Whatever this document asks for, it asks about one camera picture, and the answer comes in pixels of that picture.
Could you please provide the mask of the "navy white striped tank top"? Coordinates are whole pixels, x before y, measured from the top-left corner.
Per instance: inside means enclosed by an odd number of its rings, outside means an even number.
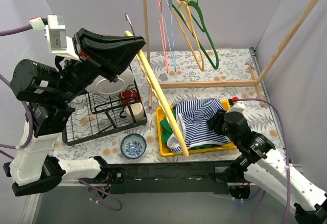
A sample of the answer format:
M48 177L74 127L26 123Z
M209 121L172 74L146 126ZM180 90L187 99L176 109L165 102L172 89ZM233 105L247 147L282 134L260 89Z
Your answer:
M211 131L207 124L222 109L221 101L215 98L181 100L176 104L176 121L187 149L231 142L226 136Z

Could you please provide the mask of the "wooden yellow curved hanger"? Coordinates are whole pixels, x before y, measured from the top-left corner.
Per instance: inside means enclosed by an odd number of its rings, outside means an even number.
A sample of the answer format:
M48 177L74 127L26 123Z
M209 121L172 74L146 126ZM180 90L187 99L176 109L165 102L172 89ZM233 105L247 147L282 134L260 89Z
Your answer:
M152 93L155 96L160 108L164 112L166 119L173 131L173 134L175 135L175 137L178 141L178 144L181 148L182 154L185 157L188 157L189 151L185 144L183 135L182 135L182 133L179 129L179 126L173 116L171 108L170 108L170 106L167 102L167 99L159 85L159 82L157 81L155 74L153 73L152 68L150 67L150 64L148 63L142 50L139 50L139 52L136 54L136 59L139 63L139 66L144 74L146 81L149 84L149 88L151 90L150 93Z

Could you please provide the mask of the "green tank top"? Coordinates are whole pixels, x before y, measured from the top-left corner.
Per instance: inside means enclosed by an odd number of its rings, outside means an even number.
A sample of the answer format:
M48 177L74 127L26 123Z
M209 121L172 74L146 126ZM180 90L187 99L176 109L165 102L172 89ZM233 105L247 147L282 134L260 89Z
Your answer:
M169 137L173 134L173 131L172 131L166 118L164 118L160 121L160 127L162 129L161 140L164 144L167 144ZM191 148L191 150L206 149L206 148L211 148L211 147L213 147L213 145L205 144L205 145L201 145L201 146L194 146Z

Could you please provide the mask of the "light blue wire hanger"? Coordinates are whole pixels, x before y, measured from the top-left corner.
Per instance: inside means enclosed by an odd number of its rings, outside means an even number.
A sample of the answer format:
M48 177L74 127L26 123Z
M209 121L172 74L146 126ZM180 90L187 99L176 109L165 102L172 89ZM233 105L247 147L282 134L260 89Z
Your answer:
M173 60L174 71L177 71L177 62L175 55L175 41L174 41L174 30L173 30L173 12L172 12L172 0L167 0L168 7L170 10L170 25L171 25L171 40L172 40L172 48L171 48L171 56Z

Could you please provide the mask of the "pink wire hanger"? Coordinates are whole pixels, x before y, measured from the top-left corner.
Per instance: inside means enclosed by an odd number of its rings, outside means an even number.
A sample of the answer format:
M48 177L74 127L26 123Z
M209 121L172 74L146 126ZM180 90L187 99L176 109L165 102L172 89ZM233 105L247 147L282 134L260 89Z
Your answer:
M162 11L162 0L157 0L158 5L158 15L159 15L159 29L160 29L160 36L161 36L161 44L162 44L162 50L165 60L165 67L166 72L169 72L169 63L168 63L168 56L167 56L167 43L166 43L166 32L165 32L165 26L164 26L164 16Z

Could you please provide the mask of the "yellow plastic hanger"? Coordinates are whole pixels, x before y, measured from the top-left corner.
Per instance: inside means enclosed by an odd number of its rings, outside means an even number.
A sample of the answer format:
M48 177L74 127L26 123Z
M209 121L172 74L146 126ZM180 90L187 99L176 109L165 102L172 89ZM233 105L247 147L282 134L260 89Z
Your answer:
M196 31L193 26L193 19L192 19L191 10L189 7L189 2L181 1L181 0L172 0L172 12L173 12L173 17L176 19L176 22L184 36L184 39L186 40L188 46L190 47L190 50L196 60L199 70L203 72L204 68L205 68L204 56L203 56L203 51L201 50L201 47L200 47L200 42L198 40ZM195 43L198 47L201 59L199 59L197 54L195 53L195 51L190 43L190 40L187 37L186 32L184 31L184 28L183 28L182 24L180 23L179 19L183 20L186 28L189 30L190 34L193 36Z

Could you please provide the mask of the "green plastic hanger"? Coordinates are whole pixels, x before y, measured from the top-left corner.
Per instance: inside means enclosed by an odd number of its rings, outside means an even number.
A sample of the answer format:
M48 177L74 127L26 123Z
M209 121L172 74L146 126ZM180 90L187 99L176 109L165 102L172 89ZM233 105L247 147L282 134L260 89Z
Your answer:
M210 65L212 66L212 68L214 70L217 70L219 68L219 55L216 51L215 45L213 43L213 40L209 34L209 31L205 25L204 22L204 17L203 17L203 12L202 9L199 5L198 0L196 1L189 1L189 0L181 0L181 1L188 1L189 2L189 7L191 10L191 14L192 14L192 19L193 19L193 26L194 23L197 25L197 27L199 28L199 30L205 34L205 36L207 37L207 40L209 41L210 47L214 53L214 57L215 57L215 61L213 61L211 59L211 57L209 56L207 50L204 48L204 46L202 45L202 43L200 42L200 47L201 50L203 51L203 56L207 58L207 60L209 61Z

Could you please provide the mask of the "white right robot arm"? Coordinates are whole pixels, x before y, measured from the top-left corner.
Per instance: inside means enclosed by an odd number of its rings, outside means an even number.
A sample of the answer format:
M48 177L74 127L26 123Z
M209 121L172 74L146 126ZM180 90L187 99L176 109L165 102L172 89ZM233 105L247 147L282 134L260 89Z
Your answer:
M290 165L267 137L252 131L242 113L219 110L207 123L241 153L217 174L218 179L254 183L282 203L298 223L326 223L326 192Z

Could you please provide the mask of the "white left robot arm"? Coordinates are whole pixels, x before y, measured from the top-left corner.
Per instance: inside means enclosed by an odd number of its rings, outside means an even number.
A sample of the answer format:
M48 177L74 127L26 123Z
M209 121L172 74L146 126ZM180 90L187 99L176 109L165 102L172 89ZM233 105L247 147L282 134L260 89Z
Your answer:
M10 82L17 100L28 103L22 142L14 159L4 164L16 196L44 193L62 181L108 179L109 166L100 156L68 161L50 151L74 112L70 102L99 76L116 82L146 43L140 35L100 35L86 29L67 37L65 47L58 37L47 40L55 66L23 59Z

